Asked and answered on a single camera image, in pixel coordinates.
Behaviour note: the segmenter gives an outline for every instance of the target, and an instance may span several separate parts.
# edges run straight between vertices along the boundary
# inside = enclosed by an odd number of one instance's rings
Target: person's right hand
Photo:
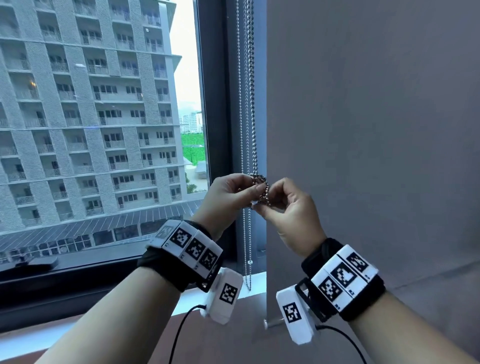
[[[315,202],[290,178],[275,182],[268,198],[282,212],[262,204],[254,205],[253,209],[276,227],[280,238],[295,253],[307,257],[326,239]]]

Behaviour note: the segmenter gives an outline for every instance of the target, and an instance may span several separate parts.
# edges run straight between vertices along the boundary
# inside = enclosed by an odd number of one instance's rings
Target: person's right forearm
[[[478,364],[388,292],[350,326],[376,364]]]

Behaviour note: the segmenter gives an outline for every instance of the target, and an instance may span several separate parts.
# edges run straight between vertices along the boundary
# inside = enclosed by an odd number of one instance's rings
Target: black object on sill
[[[41,258],[20,257],[20,262],[0,264],[0,281],[29,277],[45,273],[58,265],[58,258],[45,256]]]

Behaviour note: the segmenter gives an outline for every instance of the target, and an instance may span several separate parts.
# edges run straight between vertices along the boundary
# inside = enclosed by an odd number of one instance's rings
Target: sky
[[[179,115],[201,111],[197,41],[193,0],[174,0],[177,4],[170,30],[172,53],[182,56],[175,71]]]

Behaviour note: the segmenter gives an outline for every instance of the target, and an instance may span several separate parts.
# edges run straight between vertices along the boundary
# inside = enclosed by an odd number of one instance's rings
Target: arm
[[[315,203],[292,180],[274,183],[269,199],[282,212],[265,205],[254,209],[295,253],[305,258],[326,239]],[[350,326],[377,364],[477,363],[388,292]]]
[[[251,177],[215,179],[191,220],[214,240],[243,207],[265,191]],[[147,363],[180,298],[180,292],[149,268],[137,268],[92,307],[37,364]]]

